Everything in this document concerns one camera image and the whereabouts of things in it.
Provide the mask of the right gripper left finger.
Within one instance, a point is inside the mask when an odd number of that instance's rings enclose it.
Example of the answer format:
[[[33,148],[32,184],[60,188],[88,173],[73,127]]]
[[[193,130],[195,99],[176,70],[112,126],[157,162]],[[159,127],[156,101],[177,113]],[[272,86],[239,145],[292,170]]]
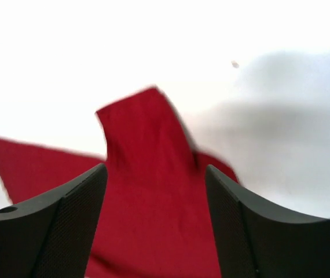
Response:
[[[84,277],[107,178],[106,167],[98,164],[0,209],[0,277]]]

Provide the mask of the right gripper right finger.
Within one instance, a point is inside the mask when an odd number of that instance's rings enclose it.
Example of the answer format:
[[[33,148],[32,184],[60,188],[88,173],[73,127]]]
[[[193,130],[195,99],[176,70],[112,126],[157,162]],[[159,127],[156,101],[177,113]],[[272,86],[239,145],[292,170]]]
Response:
[[[330,277],[330,219],[290,210],[206,169],[222,277]]]

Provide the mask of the dark red t-shirt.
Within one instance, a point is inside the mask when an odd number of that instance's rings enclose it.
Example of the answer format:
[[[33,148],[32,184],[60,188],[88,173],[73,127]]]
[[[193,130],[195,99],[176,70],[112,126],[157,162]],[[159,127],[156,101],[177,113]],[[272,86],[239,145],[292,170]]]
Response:
[[[189,146],[156,87],[97,116],[108,182],[88,277],[220,277],[204,176],[209,164],[233,170]]]

